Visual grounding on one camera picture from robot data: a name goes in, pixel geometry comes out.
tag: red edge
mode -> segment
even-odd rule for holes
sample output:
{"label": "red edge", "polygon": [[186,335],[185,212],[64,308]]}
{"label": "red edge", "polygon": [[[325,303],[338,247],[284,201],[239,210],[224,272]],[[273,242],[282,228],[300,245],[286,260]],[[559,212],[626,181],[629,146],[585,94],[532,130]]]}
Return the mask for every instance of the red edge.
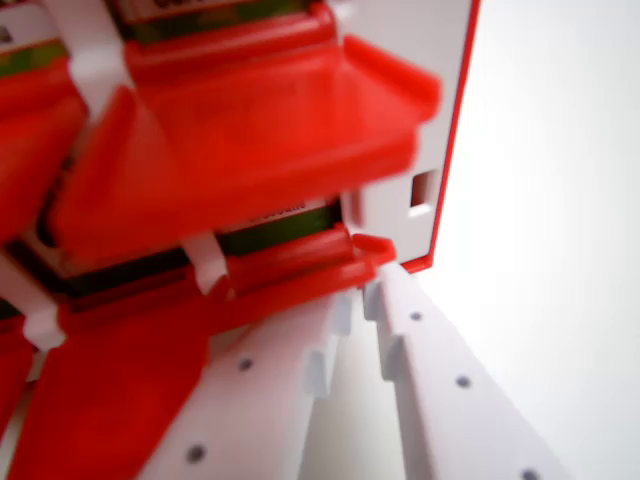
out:
{"label": "red edge", "polygon": [[471,12],[469,15],[469,26],[467,28],[467,39],[464,46],[464,54],[462,58],[462,67],[460,69],[460,81],[458,82],[458,92],[456,94],[456,105],[453,110],[453,118],[451,121],[451,130],[449,131],[449,144],[447,145],[447,158],[444,163],[442,173],[442,184],[440,185],[440,196],[438,198],[438,209],[436,210],[436,219],[433,225],[433,235],[431,235],[431,246],[429,253],[424,257],[409,260],[402,266],[409,273],[416,273],[433,266],[433,256],[436,250],[436,240],[438,239],[438,231],[440,229],[440,216],[442,215],[442,205],[444,204],[445,193],[447,191],[447,183],[449,181],[449,169],[451,167],[451,156],[453,154],[453,146],[456,139],[456,131],[458,129],[458,117],[460,115],[460,107],[462,106],[462,98],[464,96],[464,87],[467,83],[467,74],[469,72],[469,64],[471,63],[471,52],[473,50],[473,40],[476,33],[476,25],[478,22],[478,13],[480,11],[480,0],[472,0]]}

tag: slot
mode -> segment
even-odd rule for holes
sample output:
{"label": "slot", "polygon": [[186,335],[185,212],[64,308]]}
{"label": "slot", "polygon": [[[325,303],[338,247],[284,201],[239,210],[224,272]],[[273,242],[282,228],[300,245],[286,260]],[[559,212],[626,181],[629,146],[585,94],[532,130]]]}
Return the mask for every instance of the slot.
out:
{"label": "slot", "polygon": [[438,190],[437,173],[429,170],[413,177],[410,213],[419,213],[434,206]]}

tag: green circuit board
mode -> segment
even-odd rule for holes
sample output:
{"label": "green circuit board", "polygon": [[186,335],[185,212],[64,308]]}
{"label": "green circuit board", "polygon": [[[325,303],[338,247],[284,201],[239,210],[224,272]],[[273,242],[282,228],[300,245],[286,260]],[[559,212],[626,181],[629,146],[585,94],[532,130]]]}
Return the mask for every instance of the green circuit board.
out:
{"label": "green circuit board", "polygon": [[[118,28],[125,39],[149,44],[193,33],[231,27],[241,23],[302,12],[309,0],[255,0],[220,2],[212,0],[156,0],[147,8],[132,8],[135,0],[110,3]],[[193,5],[192,11],[186,11]]]}

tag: red plastic panel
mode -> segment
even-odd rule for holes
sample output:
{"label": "red plastic panel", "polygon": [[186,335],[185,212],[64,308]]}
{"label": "red plastic panel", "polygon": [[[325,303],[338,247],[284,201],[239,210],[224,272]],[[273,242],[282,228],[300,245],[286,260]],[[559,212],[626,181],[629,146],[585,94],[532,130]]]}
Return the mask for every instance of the red plastic panel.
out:
{"label": "red plastic panel", "polygon": [[189,282],[67,312],[9,478],[133,478],[199,379],[210,311]]}
{"label": "red plastic panel", "polygon": [[0,244],[33,219],[85,117],[66,61],[0,80]]}
{"label": "red plastic panel", "polygon": [[216,315],[211,333],[258,321],[323,295],[364,285],[379,265],[396,257],[393,243],[344,227],[230,259],[210,298]]}
{"label": "red plastic panel", "polygon": [[121,89],[54,211],[85,262],[408,168],[439,82],[360,40]]}
{"label": "red plastic panel", "polygon": [[0,332],[0,438],[20,400],[33,360],[33,347],[22,336],[23,318],[2,321]]}

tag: rectangular opening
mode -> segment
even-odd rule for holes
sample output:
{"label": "rectangular opening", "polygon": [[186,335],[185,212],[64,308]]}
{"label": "rectangular opening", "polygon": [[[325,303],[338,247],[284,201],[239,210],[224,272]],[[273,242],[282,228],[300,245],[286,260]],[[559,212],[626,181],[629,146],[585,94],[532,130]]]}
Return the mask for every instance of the rectangular opening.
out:
{"label": "rectangular opening", "polygon": [[429,170],[428,172],[419,173],[413,177],[413,184],[411,185],[411,209],[432,206],[436,198],[438,179],[436,170]]}

